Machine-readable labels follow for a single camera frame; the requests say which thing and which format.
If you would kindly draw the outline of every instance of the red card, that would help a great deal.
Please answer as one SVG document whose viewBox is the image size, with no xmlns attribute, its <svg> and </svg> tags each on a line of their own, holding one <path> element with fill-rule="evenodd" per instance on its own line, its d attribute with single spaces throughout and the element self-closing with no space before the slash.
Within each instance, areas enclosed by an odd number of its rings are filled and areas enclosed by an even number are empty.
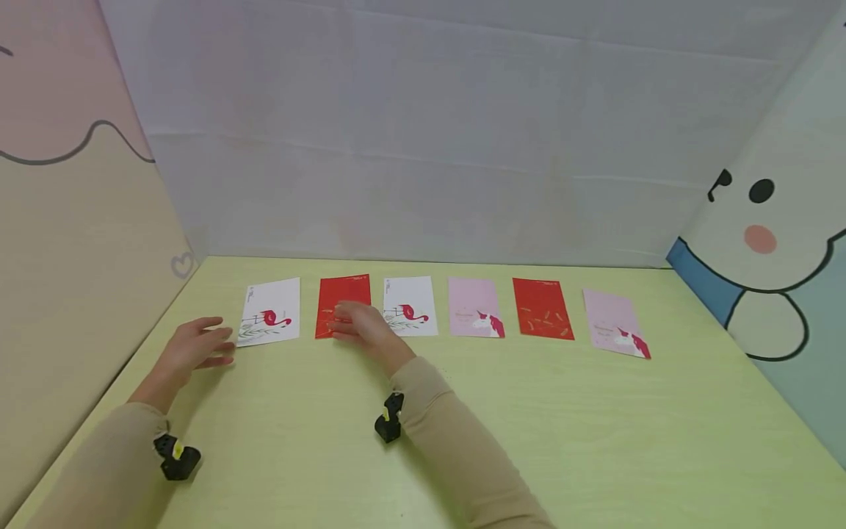
<svg viewBox="0 0 846 529">
<path fill-rule="evenodd" d="M 514 298 L 522 334 L 575 340 L 558 281 L 514 278 Z"/>
<path fill-rule="evenodd" d="M 335 321 L 335 305 L 339 301 L 359 301 L 369 305 L 370 274 L 346 278 L 320 280 L 320 297 L 317 300 L 317 328 L 315 338 L 331 338 L 329 322 Z"/>
</svg>

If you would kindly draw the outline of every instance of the black eye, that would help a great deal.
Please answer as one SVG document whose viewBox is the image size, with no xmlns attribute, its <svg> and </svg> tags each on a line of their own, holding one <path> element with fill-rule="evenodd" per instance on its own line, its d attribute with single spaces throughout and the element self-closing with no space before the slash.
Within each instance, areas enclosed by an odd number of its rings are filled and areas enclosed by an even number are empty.
<svg viewBox="0 0 846 529">
<path fill-rule="evenodd" d="M 749 189 L 749 200 L 755 204 L 761 204 L 770 200 L 774 190 L 776 190 L 776 185 L 773 184 L 772 180 L 760 179 Z"/>
</svg>

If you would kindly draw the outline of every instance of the white envelope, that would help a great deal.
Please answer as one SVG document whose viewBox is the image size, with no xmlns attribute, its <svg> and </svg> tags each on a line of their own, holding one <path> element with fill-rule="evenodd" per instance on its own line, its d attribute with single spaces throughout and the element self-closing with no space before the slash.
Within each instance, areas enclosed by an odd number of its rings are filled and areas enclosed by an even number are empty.
<svg viewBox="0 0 846 529">
<path fill-rule="evenodd" d="M 385 278 L 382 316 L 398 336 L 437 336 L 431 277 Z"/>
<path fill-rule="evenodd" d="M 247 287 L 238 347 L 299 337 L 299 278 Z"/>
</svg>

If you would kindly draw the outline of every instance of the sleeve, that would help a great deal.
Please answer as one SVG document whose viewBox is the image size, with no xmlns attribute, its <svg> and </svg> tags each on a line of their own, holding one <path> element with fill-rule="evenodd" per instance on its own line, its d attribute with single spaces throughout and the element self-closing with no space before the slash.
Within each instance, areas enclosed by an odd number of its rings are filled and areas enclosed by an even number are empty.
<svg viewBox="0 0 846 529">
<path fill-rule="evenodd" d="M 122 526 L 138 499 L 160 479 L 153 439 L 168 420 L 137 402 L 115 409 L 71 456 L 30 529 Z"/>
<path fill-rule="evenodd" d="M 553 528 L 497 440 L 438 370 L 414 358 L 391 379 L 405 434 L 451 488 L 475 529 Z"/>
</svg>

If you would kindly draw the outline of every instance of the table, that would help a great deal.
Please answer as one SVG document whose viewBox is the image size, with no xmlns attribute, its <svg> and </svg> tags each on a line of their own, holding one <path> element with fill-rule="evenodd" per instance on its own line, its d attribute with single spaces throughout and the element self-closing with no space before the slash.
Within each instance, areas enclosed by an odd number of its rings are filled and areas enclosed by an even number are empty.
<svg viewBox="0 0 846 529">
<path fill-rule="evenodd" d="M 22 527 L 69 454 L 123 403 L 181 322 L 236 325 L 249 284 L 301 277 L 300 338 L 197 372 L 171 414 L 202 450 L 192 482 L 151 491 L 133 526 L 461 526 L 407 441 L 372 431 L 387 383 L 314 340 L 319 279 L 431 275 L 441 335 L 407 339 L 439 366 L 564 527 L 846 526 L 846 472 L 672 270 L 209 257 L 13 519 Z M 496 282 L 506 339 L 448 334 L 447 277 Z M 512 277 L 561 282 L 576 340 L 518 332 Z M 581 289 L 624 295 L 653 354 L 591 347 Z"/>
</svg>

